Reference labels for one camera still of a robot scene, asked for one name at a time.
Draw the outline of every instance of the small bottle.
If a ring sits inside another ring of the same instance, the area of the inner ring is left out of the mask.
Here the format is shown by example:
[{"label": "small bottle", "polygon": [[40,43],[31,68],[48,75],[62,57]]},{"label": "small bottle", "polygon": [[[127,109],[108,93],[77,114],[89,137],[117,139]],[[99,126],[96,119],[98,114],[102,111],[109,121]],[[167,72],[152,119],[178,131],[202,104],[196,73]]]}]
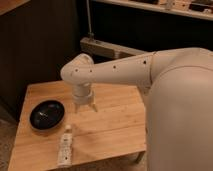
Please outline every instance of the small bottle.
[{"label": "small bottle", "polygon": [[72,165],[72,128],[71,125],[66,125],[65,132],[61,136],[59,153],[58,153],[58,167],[67,168]]}]

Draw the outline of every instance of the floor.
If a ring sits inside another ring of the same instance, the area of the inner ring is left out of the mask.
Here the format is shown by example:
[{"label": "floor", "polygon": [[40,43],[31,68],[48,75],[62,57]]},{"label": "floor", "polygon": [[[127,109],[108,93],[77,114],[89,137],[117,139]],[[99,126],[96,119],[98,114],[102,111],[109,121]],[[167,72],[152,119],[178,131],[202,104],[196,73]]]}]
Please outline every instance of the floor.
[{"label": "floor", "polygon": [[[7,171],[16,129],[16,125],[0,120],[0,171]],[[134,163],[136,157],[132,154],[57,171],[146,171],[146,157],[139,164]]]}]

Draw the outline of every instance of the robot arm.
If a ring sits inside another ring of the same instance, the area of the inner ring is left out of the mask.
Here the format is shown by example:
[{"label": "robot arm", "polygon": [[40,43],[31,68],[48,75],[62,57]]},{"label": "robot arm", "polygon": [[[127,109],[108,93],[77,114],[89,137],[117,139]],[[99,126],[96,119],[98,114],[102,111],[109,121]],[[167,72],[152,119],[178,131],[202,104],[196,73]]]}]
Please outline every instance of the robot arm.
[{"label": "robot arm", "polygon": [[149,89],[157,75],[176,57],[191,54],[196,48],[151,52],[129,58],[94,64],[92,58],[80,54],[61,70],[64,81],[72,84],[75,104],[93,101],[91,83],[136,85]]}]

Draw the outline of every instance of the wooden tabletop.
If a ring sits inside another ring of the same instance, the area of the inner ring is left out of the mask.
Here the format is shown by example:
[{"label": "wooden tabletop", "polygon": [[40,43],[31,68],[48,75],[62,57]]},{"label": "wooden tabletop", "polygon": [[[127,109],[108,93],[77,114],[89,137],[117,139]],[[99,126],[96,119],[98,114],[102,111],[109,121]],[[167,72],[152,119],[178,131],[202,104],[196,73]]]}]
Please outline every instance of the wooden tabletop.
[{"label": "wooden tabletop", "polygon": [[[73,165],[145,151],[145,110],[135,86],[93,84],[98,112],[81,106],[74,113],[71,87],[63,81],[28,86],[9,171],[57,168],[59,140],[66,124],[73,125]],[[32,109],[45,100],[58,100],[65,117],[55,128],[31,128]]]},{"label": "wooden tabletop", "polygon": [[0,0],[0,15],[23,5],[30,0]]}]

